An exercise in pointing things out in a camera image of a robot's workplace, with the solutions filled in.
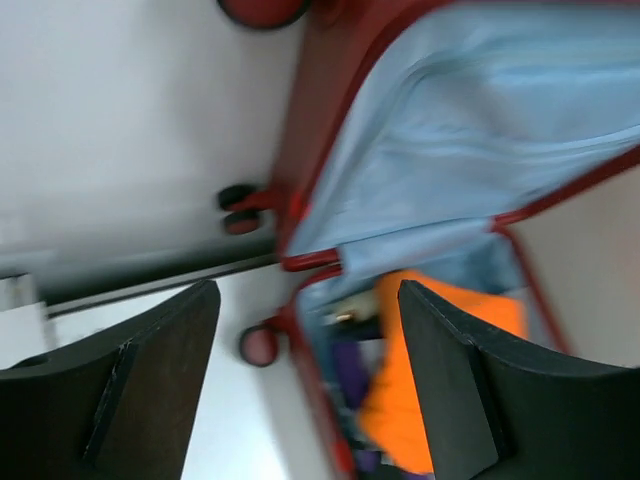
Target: white wall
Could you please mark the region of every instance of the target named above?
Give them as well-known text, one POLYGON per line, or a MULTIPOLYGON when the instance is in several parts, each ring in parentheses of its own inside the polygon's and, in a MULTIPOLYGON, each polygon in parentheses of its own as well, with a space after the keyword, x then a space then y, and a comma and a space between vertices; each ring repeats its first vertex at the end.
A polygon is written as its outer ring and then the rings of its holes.
POLYGON ((266 181, 302 26, 242 31, 213 0, 0 0, 0 270, 265 237, 223 237, 211 198, 266 181))

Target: orange clothing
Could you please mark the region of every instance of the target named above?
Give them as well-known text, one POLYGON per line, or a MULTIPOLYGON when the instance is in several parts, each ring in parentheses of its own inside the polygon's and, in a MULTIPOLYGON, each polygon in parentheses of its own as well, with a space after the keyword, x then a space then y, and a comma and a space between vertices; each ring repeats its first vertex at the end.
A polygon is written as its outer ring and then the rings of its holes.
POLYGON ((375 290, 387 352, 358 421, 398 467, 412 473, 431 473, 433 462, 400 320, 398 290, 403 280, 416 280, 461 310, 521 338, 526 337, 526 322, 516 300, 454 287, 417 271, 394 272, 378 281, 375 290))

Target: purple fabric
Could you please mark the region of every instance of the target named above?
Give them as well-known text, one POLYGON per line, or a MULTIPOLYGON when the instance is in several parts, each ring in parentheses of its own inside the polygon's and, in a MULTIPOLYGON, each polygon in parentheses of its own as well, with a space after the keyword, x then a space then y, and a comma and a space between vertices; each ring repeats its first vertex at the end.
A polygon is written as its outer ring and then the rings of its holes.
POLYGON ((357 410, 369 390, 369 373, 362 362, 358 342, 334 342, 331 350, 345 405, 357 410))
POLYGON ((409 473, 404 472, 404 478, 407 480, 436 480, 435 475, 433 473, 409 473))
POLYGON ((380 465, 380 452, 373 452, 371 450, 356 450, 355 460, 358 465, 358 470, 371 473, 374 472, 378 465, 380 465))

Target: suitcase lid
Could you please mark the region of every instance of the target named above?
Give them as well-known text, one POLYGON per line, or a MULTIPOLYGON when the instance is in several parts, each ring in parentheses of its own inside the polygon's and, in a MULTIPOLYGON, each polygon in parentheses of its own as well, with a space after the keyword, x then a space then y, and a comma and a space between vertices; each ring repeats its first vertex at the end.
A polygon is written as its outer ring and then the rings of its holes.
POLYGON ((499 4, 421 18, 366 77, 308 201, 291 200, 304 215, 285 256, 485 229, 633 149, 639 20, 635 7, 499 4))

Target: black wheel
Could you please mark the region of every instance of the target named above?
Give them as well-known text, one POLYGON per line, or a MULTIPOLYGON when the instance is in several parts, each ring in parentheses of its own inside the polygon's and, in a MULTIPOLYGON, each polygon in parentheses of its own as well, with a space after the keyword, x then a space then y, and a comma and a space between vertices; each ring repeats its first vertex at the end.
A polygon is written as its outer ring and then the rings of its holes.
POLYGON ((222 226, 229 235, 244 235, 260 228, 260 212, 245 210, 233 212, 224 217, 222 226))
POLYGON ((254 367, 268 367, 278 359, 279 351, 278 334, 266 325, 247 328, 238 340, 240 358, 254 367))
POLYGON ((249 195, 258 191, 255 185, 232 185, 218 192, 217 202, 221 210, 230 211, 231 207, 242 202, 249 195))
POLYGON ((278 30, 302 17, 311 0, 218 0, 231 21, 257 31, 278 30))

